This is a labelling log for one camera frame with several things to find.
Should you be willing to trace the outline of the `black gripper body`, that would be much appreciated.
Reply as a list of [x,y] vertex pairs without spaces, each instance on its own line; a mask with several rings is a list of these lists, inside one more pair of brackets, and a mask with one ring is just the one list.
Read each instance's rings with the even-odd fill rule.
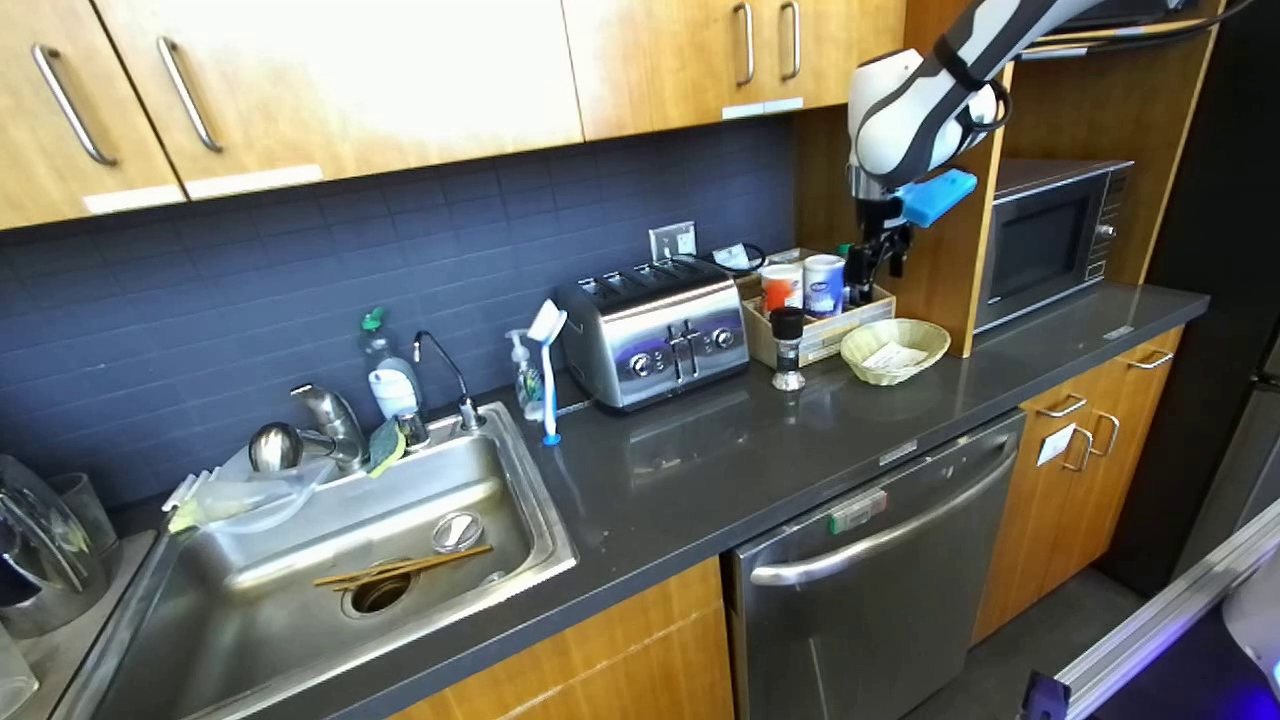
[[866,275],[877,275],[877,274],[899,275],[907,263],[907,250],[913,250],[913,227],[902,221],[902,205],[899,199],[859,199],[857,223],[859,223],[865,274]]

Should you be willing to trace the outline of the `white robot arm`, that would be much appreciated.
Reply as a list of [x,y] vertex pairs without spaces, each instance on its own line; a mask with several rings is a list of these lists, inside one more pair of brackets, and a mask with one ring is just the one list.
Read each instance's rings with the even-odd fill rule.
[[846,172],[865,269],[902,274],[913,232],[974,191],[974,177],[955,169],[955,156],[1004,123],[1004,64],[1092,4],[970,0],[928,52],[899,49],[857,69]]

